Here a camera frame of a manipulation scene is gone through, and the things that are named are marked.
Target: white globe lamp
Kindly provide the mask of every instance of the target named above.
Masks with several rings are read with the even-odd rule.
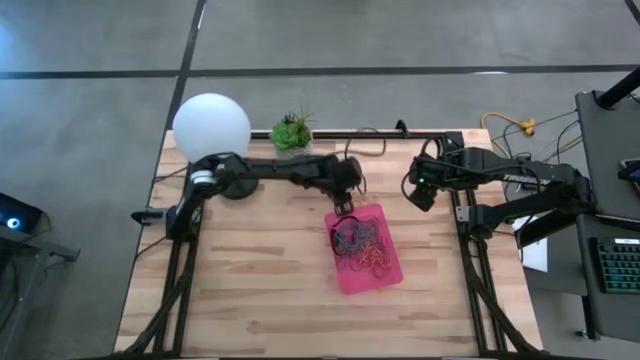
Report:
[[[251,124],[232,99],[220,94],[200,94],[180,106],[173,120],[173,133],[178,149],[189,162],[196,163],[205,156],[223,152],[246,156]],[[242,169],[233,156],[225,157],[224,165],[228,170]],[[257,186],[257,180],[238,180],[223,196],[241,199],[251,195]]]

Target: white paper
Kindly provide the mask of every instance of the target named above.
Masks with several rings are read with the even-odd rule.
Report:
[[[522,217],[513,222],[513,230],[518,230],[529,217]],[[538,217],[534,216],[531,221],[535,221]],[[549,271],[547,266],[547,238],[541,239],[533,244],[529,244],[522,249],[524,259],[522,265],[529,269],[538,270],[542,272]]]

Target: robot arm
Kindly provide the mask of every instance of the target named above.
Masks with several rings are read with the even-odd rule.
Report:
[[[227,166],[229,161],[239,162]],[[175,239],[188,232],[201,203],[222,193],[234,181],[240,179],[288,180],[305,189],[314,187],[329,196],[338,216],[353,211],[351,194],[362,180],[358,161],[349,157],[338,160],[336,155],[301,155],[289,160],[241,158],[237,155],[221,158],[208,156],[193,164],[190,181],[178,205],[166,213],[166,232]]]
[[[536,194],[497,206],[455,209],[467,232],[481,239],[491,238],[502,222],[552,210],[534,222],[539,226],[526,227],[523,244],[530,243],[569,225],[578,214],[590,212],[594,207],[589,179],[571,165],[504,159],[492,151],[473,147],[449,151],[437,159],[422,151],[414,158],[405,178],[416,185],[408,198],[422,211],[431,208],[438,190],[477,189],[478,185],[491,181],[537,186]]]

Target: concrete floor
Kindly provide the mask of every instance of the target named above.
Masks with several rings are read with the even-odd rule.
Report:
[[[196,0],[0,1],[0,72],[178,70]],[[640,27],[621,0],[209,0],[193,69],[545,66],[640,62]],[[317,128],[471,128],[486,111],[543,120],[624,73],[189,79],[184,99],[235,98],[254,129],[301,105]],[[0,80],[0,191],[50,214],[49,240],[80,247],[49,271],[20,359],[112,349],[176,81]],[[545,158],[576,116],[510,137]],[[492,121],[497,136],[505,124]],[[570,139],[578,132],[566,135]],[[562,160],[586,173],[581,147]],[[580,342],[579,298],[529,283],[545,349],[629,359],[640,345]]]

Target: keyboard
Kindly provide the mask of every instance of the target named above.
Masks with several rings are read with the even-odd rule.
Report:
[[[596,239],[600,287],[605,293],[640,294],[640,239]]]

